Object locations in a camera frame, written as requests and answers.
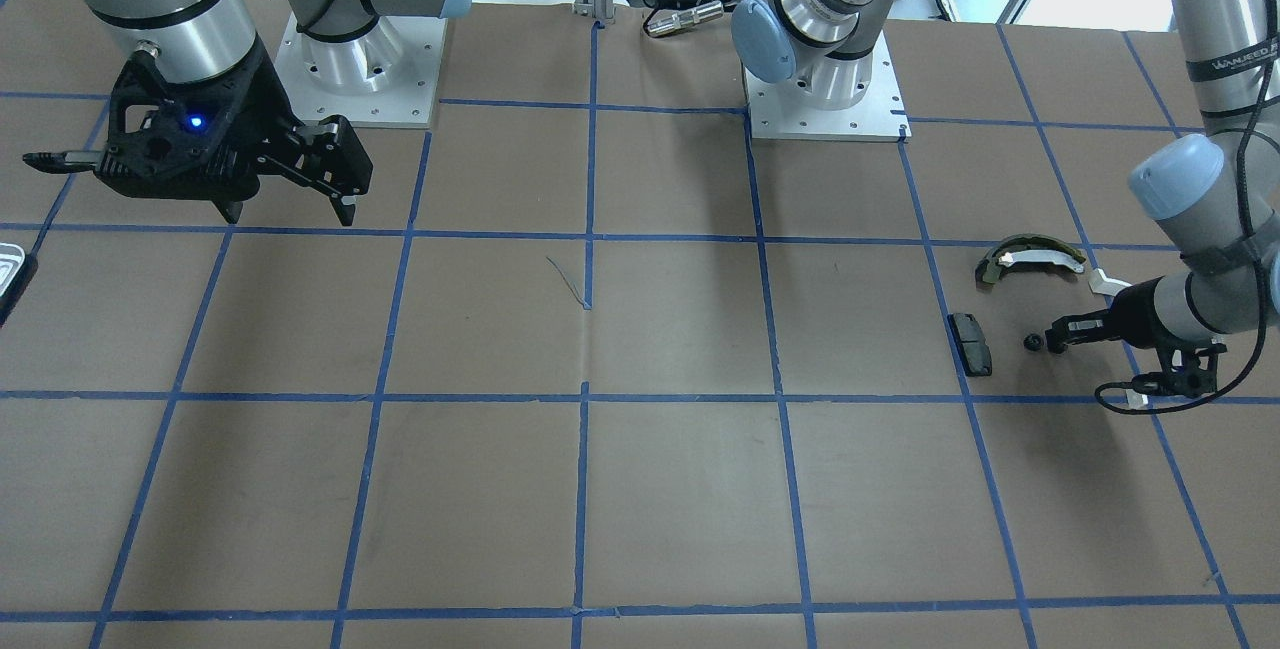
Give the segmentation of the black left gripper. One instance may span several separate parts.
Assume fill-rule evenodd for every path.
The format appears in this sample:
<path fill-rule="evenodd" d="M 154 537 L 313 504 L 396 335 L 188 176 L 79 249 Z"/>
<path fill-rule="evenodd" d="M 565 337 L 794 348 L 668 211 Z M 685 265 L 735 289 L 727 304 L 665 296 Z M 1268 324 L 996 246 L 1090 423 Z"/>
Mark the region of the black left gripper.
<path fill-rule="evenodd" d="M 1105 310 L 1057 317 L 1044 332 L 1046 346 L 1055 355 L 1069 346 L 1094 342 L 1155 349 L 1157 371 L 1139 374 L 1126 383 L 1105 383 L 1094 389 L 1096 399 L 1103 399 L 1106 390 L 1219 399 L 1225 394 L 1219 387 L 1219 357 L 1226 347 L 1185 300 L 1185 288 L 1174 276 L 1128 285 Z"/>

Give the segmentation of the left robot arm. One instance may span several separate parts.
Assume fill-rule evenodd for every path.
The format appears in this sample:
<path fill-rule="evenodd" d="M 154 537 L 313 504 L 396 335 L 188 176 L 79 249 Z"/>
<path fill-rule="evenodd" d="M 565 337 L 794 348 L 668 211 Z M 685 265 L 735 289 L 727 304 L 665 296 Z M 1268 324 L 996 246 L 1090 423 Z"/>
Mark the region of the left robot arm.
<path fill-rule="evenodd" d="M 861 58 L 879 37 L 886 0 L 741 0 L 731 35 L 749 74 L 808 79 L 820 64 Z M 1183 271 L 1126 285 L 1111 306 L 1057 317 L 1044 339 L 1124 342 L 1158 367 L 1094 389 L 1181 397 L 1185 408 L 1234 390 L 1220 383 L 1225 335 L 1253 333 L 1247 378 L 1277 324 L 1277 0 L 1171 0 L 1203 131 L 1174 140 L 1129 174 L 1146 215 L 1179 250 Z"/>

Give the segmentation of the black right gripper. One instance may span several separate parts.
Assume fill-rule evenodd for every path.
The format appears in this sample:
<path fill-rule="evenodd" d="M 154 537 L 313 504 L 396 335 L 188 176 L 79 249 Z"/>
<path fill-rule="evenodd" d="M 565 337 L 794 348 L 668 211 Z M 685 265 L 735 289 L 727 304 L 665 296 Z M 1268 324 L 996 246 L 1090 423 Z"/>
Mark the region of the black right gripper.
<path fill-rule="evenodd" d="M 110 93 L 95 175 L 129 198 L 201 201 L 236 224 L 261 175 L 283 175 L 329 198 L 355 221 L 372 161 L 347 116 L 306 125 L 291 108 L 261 40 L 221 76 L 170 83 L 146 49 L 128 58 Z"/>

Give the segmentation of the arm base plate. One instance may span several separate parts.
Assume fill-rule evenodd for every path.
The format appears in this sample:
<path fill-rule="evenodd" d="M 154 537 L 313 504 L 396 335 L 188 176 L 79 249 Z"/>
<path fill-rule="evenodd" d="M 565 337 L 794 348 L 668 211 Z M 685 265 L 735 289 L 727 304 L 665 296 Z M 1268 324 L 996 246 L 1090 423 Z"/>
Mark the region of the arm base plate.
<path fill-rule="evenodd" d="M 355 128 L 429 129 L 449 20 L 380 17 L 365 37 L 325 44 L 298 33 L 291 15 L 274 67 L 307 124 L 342 115 Z"/>
<path fill-rule="evenodd" d="M 899 142 L 913 134 L 886 35 L 855 60 L 823 58 L 797 79 L 769 84 L 744 72 L 759 140 Z"/>

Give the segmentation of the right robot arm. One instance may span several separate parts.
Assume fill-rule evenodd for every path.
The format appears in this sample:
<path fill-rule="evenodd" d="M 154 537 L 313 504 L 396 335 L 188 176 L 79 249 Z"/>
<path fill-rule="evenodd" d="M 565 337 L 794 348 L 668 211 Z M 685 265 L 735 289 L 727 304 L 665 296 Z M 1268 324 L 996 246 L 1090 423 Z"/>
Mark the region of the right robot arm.
<path fill-rule="evenodd" d="M 91 172 L 129 198 L 209 202 L 239 221 L 262 175 L 329 198 L 349 227 L 374 165 L 330 105 L 297 115 L 243 0 L 83 0 L 125 52 L 100 151 L 24 154 L 46 174 Z M 370 96 L 415 74 L 393 17 L 447 20 L 474 0 L 288 0 L 315 87 Z"/>

